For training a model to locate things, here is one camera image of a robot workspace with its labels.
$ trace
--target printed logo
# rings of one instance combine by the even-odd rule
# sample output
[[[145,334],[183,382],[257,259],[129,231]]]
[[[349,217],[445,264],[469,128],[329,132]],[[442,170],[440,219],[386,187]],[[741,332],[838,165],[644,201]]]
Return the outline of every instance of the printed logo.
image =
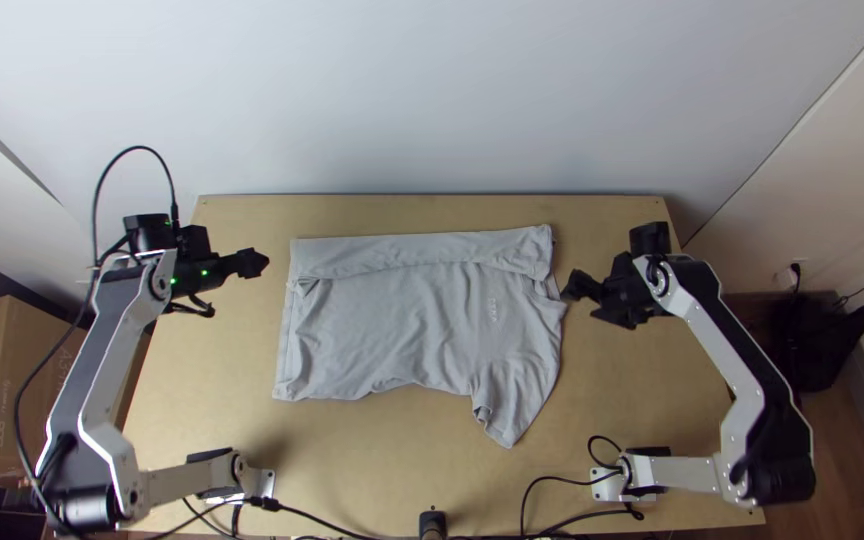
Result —
[[[492,319],[492,322],[499,322],[499,306],[498,306],[498,302],[496,302],[495,298],[489,297],[488,307],[489,307],[489,318]]]

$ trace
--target cardboard box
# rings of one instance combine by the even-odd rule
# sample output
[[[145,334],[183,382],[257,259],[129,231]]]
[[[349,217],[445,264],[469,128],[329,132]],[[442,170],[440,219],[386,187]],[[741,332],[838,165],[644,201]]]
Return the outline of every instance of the cardboard box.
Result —
[[[15,392],[35,365],[68,329],[69,323],[44,313],[16,298],[0,298],[0,486],[15,486],[24,476],[16,449],[13,407]],[[22,396],[20,425],[22,439],[32,463],[45,444],[45,422],[72,368],[86,332],[76,329],[55,353]],[[148,336],[140,342],[136,356],[145,358]],[[138,376],[127,379],[134,387]],[[131,400],[131,392],[122,394]]]

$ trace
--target power outlet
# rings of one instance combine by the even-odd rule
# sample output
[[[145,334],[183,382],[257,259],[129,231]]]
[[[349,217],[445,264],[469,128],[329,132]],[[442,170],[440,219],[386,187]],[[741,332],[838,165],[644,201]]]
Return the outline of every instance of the power outlet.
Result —
[[[799,283],[800,276],[796,275],[795,271],[792,270],[793,264],[799,265],[799,272],[801,275],[805,275],[805,263],[808,262],[807,257],[795,257],[792,259],[792,262],[789,263],[789,266],[786,266],[782,270],[779,270],[772,276],[772,281],[775,283],[775,286],[780,291],[791,291],[795,289],[795,286]]]
[[[776,288],[780,291],[791,291],[794,289],[797,279],[798,277],[795,275],[795,272],[789,267],[779,270],[772,276],[772,281],[775,282]]]

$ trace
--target wooden tabletop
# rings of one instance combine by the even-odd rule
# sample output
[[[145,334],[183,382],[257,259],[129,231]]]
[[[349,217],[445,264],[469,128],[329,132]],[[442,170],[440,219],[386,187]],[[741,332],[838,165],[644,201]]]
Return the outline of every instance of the wooden tabletop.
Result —
[[[139,465],[183,463],[186,454],[233,446],[253,466],[277,473],[275,496],[356,532],[415,536],[420,512],[435,506],[456,535],[517,534],[519,505],[541,475],[588,480],[586,440],[671,446],[709,455],[729,407],[725,384],[675,318],[635,331],[591,319],[595,304],[573,305],[563,322],[559,379],[522,439],[506,450],[489,439],[468,397],[409,385],[353,402],[272,399],[289,240],[508,229],[548,223],[561,288],[573,268],[605,277],[628,249],[630,228],[669,220],[659,197],[335,196],[201,197],[192,222],[208,227],[220,254],[254,246],[271,263],[260,278],[230,278],[203,295],[214,319],[160,317],[125,426]],[[673,239],[675,248],[678,243]],[[600,451],[608,455],[608,449]],[[201,503],[193,501],[202,508]],[[613,506],[587,487],[542,483],[526,526],[538,532],[576,514]],[[711,495],[672,492],[640,505],[644,521],[607,516],[574,533],[725,527],[764,523],[761,510]],[[229,523],[230,511],[211,514]],[[164,531],[190,517],[181,502],[153,510],[134,528]],[[285,513],[247,508],[241,532],[321,534],[328,529]],[[188,532],[208,532],[201,523]]]

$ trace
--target wooden floor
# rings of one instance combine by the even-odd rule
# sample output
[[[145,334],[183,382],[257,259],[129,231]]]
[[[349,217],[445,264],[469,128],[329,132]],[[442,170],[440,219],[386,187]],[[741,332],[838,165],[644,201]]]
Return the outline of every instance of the wooden floor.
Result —
[[[727,303],[756,340],[767,341],[764,321],[772,298],[764,295],[736,296]],[[818,485],[804,503],[767,507],[766,524],[756,527],[703,531],[656,531],[666,540],[859,540],[864,539],[864,427],[859,420],[847,381],[833,388],[803,396],[802,412],[814,432],[814,459]],[[243,511],[248,518],[249,509]],[[103,538],[138,540],[147,534],[107,535]],[[214,536],[178,535],[181,538]],[[645,534],[597,535],[603,540],[639,540]]]

